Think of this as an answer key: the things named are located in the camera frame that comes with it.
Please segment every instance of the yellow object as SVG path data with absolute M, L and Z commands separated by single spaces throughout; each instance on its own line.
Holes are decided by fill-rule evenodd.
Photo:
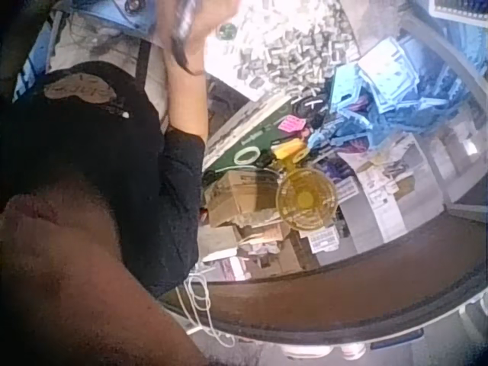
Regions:
M 336 187 L 318 170 L 296 169 L 279 185 L 276 206 L 293 229 L 317 230 L 328 226 L 336 215 Z
M 305 145 L 302 140 L 296 138 L 286 143 L 273 146 L 271 149 L 273 150 L 276 159 L 283 160 L 286 159 L 288 156 L 292 156 L 293 154 L 298 153 L 306 147 L 307 145 Z

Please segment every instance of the yellow fan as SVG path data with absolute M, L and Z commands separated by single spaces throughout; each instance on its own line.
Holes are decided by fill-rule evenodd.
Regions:
M 336 187 L 322 172 L 295 169 L 294 163 L 296 157 L 291 164 L 285 164 L 289 172 L 276 193 L 281 219 L 296 230 L 313 231 L 328 226 L 338 206 Z

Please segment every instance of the roll of tape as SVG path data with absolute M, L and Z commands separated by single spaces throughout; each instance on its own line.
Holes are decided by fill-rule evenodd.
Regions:
M 253 153 L 253 155 L 246 160 L 241 160 L 241 158 L 249 153 Z M 234 164 L 236 165 L 249 165 L 255 162 L 258 157 L 261 155 L 261 151 L 259 151 L 259 148 L 256 146 L 248 146 L 245 147 L 244 149 L 240 150 L 235 156 L 234 156 Z

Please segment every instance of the pink sticky note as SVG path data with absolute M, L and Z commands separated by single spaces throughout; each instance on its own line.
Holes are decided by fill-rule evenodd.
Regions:
M 288 133 L 301 131 L 305 127 L 305 123 L 306 121 L 304 119 L 292 116 L 290 114 L 283 122 L 280 123 L 278 129 Z

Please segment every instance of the hand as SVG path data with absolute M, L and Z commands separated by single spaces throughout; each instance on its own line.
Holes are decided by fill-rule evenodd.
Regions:
M 161 41 L 170 50 L 170 36 L 176 19 L 176 5 L 184 0 L 158 1 L 158 29 Z M 196 14 L 191 35 L 187 43 L 187 52 L 196 53 L 205 46 L 210 33 L 223 22 L 232 18 L 239 9 L 240 0 L 200 0 L 201 10 Z

